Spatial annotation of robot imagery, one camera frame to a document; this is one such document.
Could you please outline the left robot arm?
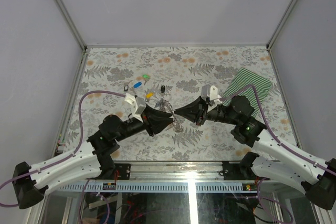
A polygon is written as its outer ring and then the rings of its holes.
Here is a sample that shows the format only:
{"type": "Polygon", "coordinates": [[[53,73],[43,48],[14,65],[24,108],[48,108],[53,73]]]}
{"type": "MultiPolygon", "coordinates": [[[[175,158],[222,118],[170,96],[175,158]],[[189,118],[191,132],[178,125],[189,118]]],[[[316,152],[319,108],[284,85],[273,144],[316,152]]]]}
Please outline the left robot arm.
{"type": "Polygon", "coordinates": [[[140,132],[149,136],[162,132],[173,123],[171,113],[146,106],[140,118],[122,121],[117,115],[106,116],[94,135],[74,148],[38,164],[21,162],[13,176],[18,180],[13,187],[19,209],[27,209],[62,186],[82,179],[109,179],[115,164],[111,154],[119,149],[118,142],[140,132]]]}

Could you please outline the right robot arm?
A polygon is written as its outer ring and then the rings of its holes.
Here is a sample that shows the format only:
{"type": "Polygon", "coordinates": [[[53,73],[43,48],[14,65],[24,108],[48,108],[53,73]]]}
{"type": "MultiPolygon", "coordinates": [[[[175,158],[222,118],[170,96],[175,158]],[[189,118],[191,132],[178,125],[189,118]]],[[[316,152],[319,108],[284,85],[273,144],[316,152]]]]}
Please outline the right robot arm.
{"type": "Polygon", "coordinates": [[[196,125],[207,120],[234,125],[234,139],[252,148],[240,162],[243,178],[269,178],[300,191],[320,208],[333,208],[335,159],[326,161],[281,140],[266,123],[252,116],[254,108],[245,96],[234,96],[229,105],[199,97],[174,112],[196,125]]]}

